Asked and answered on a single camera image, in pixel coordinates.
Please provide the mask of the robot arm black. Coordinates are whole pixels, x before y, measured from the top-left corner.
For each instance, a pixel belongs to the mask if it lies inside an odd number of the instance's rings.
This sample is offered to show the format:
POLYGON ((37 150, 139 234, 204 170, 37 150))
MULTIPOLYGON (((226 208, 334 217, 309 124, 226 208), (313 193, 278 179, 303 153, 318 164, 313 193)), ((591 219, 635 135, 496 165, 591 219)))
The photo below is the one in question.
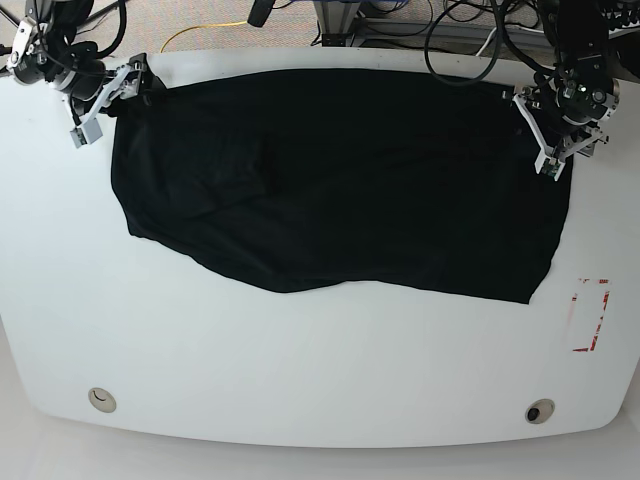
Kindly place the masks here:
POLYGON ((100 114, 113 116, 123 102, 135 97, 149 102, 153 91, 165 88, 145 53, 114 68, 104 63, 124 39, 125 1, 113 4, 118 30, 109 46, 101 49, 93 41, 76 40, 80 28, 91 19, 93 5, 92 1, 28 1, 12 45, 1 47, 7 58, 1 68, 3 77, 25 86, 43 81, 63 95, 73 121, 70 136, 78 148, 103 136, 100 114))
POLYGON ((547 68, 511 41, 505 25, 510 4, 496 10, 496 38, 534 71, 534 84, 516 88, 512 101, 539 146, 535 171, 558 180, 570 157, 589 156, 607 140, 600 123, 619 107, 619 84, 607 71, 607 19, 598 1, 538 1, 555 57, 547 68))

